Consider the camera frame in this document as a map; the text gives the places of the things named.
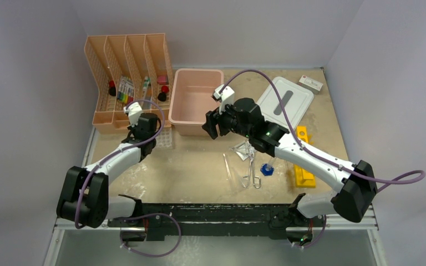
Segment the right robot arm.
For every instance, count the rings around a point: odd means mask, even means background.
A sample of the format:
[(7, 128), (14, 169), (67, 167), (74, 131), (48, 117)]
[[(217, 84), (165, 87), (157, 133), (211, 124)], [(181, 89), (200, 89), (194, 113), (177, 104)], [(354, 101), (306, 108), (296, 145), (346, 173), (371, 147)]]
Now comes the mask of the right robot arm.
[(331, 191), (321, 195), (297, 196), (289, 211), (295, 225), (324, 214), (338, 214), (359, 223), (377, 194), (369, 163), (341, 160), (296, 139), (294, 132), (267, 121), (251, 98), (238, 99), (227, 104), (224, 111), (216, 108), (205, 116), (202, 128), (212, 139), (229, 132), (246, 137), (256, 151), (300, 166), (331, 187)]

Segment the pink plastic bin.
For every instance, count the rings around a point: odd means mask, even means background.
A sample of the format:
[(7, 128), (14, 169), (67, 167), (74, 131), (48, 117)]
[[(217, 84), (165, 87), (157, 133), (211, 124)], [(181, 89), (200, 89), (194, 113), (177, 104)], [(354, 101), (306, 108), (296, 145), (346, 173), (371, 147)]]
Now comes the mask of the pink plastic bin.
[(201, 128), (205, 114), (217, 108), (214, 90), (223, 84), (218, 69), (181, 68), (175, 73), (171, 90), (169, 122), (181, 136), (206, 136)]

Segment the glass stirring rod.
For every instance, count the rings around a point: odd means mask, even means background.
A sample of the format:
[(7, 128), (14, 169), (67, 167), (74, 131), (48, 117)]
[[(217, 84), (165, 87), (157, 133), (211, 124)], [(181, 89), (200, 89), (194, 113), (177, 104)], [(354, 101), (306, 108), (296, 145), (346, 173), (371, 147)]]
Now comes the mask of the glass stirring rod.
[(229, 168), (229, 162), (228, 162), (227, 156), (226, 156), (226, 154), (222, 154), (222, 156), (223, 156), (225, 167), (226, 167), (227, 180), (231, 182), (232, 176), (231, 176), (231, 171), (230, 171), (230, 168)]

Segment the yellow test tube rack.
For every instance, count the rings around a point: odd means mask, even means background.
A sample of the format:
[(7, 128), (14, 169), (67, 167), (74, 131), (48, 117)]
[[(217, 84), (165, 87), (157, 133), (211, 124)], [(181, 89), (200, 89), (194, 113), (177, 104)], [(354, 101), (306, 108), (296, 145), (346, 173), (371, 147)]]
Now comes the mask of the yellow test tube rack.
[[(297, 136), (305, 143), (309, 143), (310, 137), (305, 126), (297, 126)], [(299, 165), (293, 166), (295, 171), (295, 186), (297, 188), (316, 188), (316, 179), (313, 174)]]

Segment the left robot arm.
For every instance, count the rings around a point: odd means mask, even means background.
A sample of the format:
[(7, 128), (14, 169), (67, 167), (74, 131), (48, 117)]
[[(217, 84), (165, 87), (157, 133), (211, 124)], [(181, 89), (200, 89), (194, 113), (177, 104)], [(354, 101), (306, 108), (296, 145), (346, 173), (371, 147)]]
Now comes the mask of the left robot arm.
[(143, 113), (113, 152), (91, 165), (71, 167), (60, 193), (57, 217), (74, 222), (77, 229), (97, 228), (106, 219), (117, 218), (128, 226), (138, 226), (143, 221), (141, 200), (122, 194), (111, 197), (109, 185), (152, 153), (162, 122), (155, 114)]

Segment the clear acrylic tube rack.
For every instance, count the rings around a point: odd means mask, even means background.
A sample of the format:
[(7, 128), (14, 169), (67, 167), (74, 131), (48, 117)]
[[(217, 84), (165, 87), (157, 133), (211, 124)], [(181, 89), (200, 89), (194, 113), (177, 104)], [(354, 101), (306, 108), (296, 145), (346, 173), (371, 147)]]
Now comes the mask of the clear acrylic tube rack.
[(156, 149), (172, 149), (173, 144), (173, 130), (171, 127), (165, 127), (161, 133), (156, 137)]

